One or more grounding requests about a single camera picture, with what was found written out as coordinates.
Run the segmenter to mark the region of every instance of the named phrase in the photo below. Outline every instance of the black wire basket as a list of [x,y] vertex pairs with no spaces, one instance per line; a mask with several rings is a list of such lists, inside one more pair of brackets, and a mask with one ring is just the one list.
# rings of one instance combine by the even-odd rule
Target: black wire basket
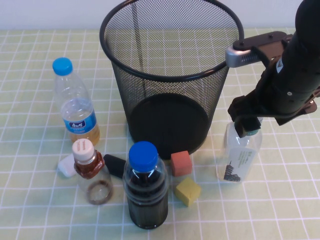
[[229,68],[225,50],[244,31],[215,0],[128,0],[104,19],[131,137],[160,157],[197,150],[206,139]]

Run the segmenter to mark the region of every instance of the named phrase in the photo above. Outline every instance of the clear plastic bottle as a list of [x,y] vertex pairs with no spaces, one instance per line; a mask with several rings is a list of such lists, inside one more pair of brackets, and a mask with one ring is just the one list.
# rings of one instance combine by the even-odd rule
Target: clear plastic bottle
[[224,135],[222,159],[217,165],[217,175],[220,181],[242,182],[248,175],[261,143],[260,130],[240,138],[234,122],[230,122]]
[[72,153],[74,169],[78,173],[78,185],[86,193],[89,203],[106,203],[112,196],[113,184],[101,153],[86,138],[73,143]]
[[66,57],[56,59],[52,64],[55,72],[54,101],[62,115],[72,142],[89,139],[96,145],[100,130],[94,107],[86,86],[73,72],[71,61]]
[[142,229],[159,227],[168,215],[168,174],[156,147],[147,141],[129,151],[123,186],[132,221]]

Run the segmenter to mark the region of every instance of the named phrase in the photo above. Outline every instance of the foam block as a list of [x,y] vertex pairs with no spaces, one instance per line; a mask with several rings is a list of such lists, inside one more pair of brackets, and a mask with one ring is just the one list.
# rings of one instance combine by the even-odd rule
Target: foam block
[[174,194],[187,207],[189,207],[201,193],[201,187],[196,184],[190,177],[187,177],[176,186]]
[[191,174],[192,162],[188,151],[181,151],[171,154],[172,175],[175,177]]

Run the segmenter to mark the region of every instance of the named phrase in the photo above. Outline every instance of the orange liquid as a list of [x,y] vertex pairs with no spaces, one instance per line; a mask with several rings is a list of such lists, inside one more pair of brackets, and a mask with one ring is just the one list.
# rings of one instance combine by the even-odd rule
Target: orange liquid
[[78,139],[89,139],[93,145],[96,145],[100,140],[100,130],[98,124],[94,126],[94,128],[84,134],[74,134],[69,133],[71,141],[74,143]]

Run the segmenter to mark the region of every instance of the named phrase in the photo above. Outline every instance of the robotic arm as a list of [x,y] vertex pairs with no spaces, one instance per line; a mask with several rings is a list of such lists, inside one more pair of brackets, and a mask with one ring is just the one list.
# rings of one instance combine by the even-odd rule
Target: robotic arm
[[226,50],[231,68],[262,61],[266,67],[256,88],[235,98],[229,109],[239,137],[260,129],[258,117],[281,126],[317,110],[320,97],[320,0],[304,0],[295,18],[296,32],[270,32],[238,40]]

